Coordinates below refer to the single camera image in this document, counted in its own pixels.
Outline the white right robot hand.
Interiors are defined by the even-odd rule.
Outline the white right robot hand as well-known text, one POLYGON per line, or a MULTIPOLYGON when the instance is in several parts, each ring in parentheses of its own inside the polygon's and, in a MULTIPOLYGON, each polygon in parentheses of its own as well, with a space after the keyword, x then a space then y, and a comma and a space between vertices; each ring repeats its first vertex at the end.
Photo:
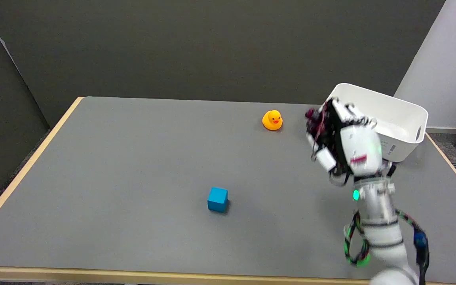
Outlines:
POLYGON ((338 97, 305 113, 306 139, 312 148, 312 161, 318 162, 330 177, 391 177, 397 165, 382 156, 375 127, 378 121, 364 115, 353 103, 338 97))

